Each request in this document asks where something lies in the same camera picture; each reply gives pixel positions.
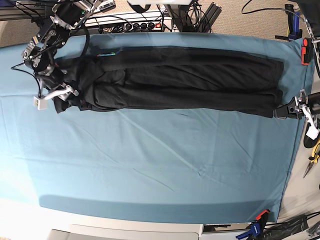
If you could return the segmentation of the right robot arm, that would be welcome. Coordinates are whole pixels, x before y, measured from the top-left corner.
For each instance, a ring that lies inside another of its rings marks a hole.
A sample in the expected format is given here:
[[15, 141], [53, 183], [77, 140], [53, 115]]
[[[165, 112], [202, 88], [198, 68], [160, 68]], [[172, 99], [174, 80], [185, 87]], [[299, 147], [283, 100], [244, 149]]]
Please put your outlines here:
[[53, 98], [65, 101], [70, 95], [79, 92], [64, 82], [66, 71], [60, 69], [54, 56], [58, 49], [65, 46], [72, 33], [83, 30], [85, 44], [81, 52], [83, 57], [88, 50], [90, 34], [85, 22], [102, 4], [101, 0], [58, 0], [52, 7], [50, 16], [36, 36], [30, 40], [22, 52], [23, 65], [33, 70], [38, 84], [38, 96], [34, 98], [38, 105]]

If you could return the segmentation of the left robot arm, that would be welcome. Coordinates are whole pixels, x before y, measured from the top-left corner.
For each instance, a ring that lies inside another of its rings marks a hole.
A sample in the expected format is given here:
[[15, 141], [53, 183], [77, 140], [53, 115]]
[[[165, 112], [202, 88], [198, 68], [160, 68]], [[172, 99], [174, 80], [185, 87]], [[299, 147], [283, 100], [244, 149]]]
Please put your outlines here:
[[[303, 41], [301, 47], [301, 63], [308, 65], [314, 60], [317, 73], [320, 72], [320, 2], [318, 0], [297, 0], [300, 12], [304, 15], [304, 22], [309, 38]], [[273, 116], [279, 119], [297, 119], [305, 117], [309, 124], [307, 135], [315, 139], [320, 132], [317, 117], [320, 116], [320, 93], [307, 95], [301, 90], [285, 105], [276, 108]]]

